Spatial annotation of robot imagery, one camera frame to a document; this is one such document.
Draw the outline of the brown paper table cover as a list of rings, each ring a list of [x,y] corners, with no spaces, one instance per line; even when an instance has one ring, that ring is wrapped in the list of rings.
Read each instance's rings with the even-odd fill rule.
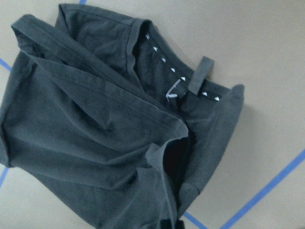
[[[3,0],[0,105],[20,52],[11,26],[30,14],[54,26],[60,4],[151,20],[172,51],[208,80],[244,86],[223,157],[181,216],[183,229],[305,226],[305,3],[302,0]],[[0,163],[3,229],[95,229],[33,175]]]

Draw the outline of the black printed t-shirt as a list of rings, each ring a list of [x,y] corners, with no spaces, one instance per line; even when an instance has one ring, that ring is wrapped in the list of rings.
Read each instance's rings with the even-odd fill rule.
[[[38,179],[97,229],[182,229],[238,122],[242,84],[208,80],[151,20],[60,4],[26,14],[0,107],[0,162]]]

